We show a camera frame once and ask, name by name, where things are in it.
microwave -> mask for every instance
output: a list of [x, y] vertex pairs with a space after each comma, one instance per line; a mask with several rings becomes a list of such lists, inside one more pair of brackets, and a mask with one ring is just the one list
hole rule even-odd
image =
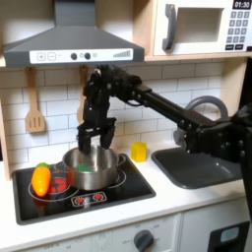
[[252, 51], [252, 0], [157, 0], [154, 55]]

black sink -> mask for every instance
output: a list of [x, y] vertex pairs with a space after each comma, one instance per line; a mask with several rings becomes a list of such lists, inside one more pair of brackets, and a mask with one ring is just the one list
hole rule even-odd
[[204, 154], [187, 154], [181, 148], [157, 151], [152, 159], [175, 185], [186, 189], [241, 179], [239, 164]]

toy carrot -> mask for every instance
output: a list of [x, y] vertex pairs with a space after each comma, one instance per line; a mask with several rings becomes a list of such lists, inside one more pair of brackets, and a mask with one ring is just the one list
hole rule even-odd
[[31, 185], [35, 194], [39, 197], [44, 197], [49, 190], [50, 182], [50, 165], [45, 162], [38, 164], [31, 179]]

gray range hood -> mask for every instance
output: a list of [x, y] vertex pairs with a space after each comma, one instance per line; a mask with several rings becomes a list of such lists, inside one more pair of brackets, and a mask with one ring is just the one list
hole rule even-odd
[[95, 27], [95, 0], [54, 5], [55, 28], [4, 46], [7, 67], [144, 61], [144, 48]]

black stovetop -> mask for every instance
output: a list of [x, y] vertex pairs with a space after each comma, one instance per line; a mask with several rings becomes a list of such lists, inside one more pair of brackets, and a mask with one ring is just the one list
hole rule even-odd
[[118, 167], [116, 182], [98, 191], [83, 191], [69, 186], [62, 163], [56, 164], [57, 169], [52, 164], [51, 187], [44, 198], [37, 197], [32, 190], [34, 167], [15, 171], [13, 186], [17, 223], [48, 221], [154, 197], [155, 191], [125, 157]]

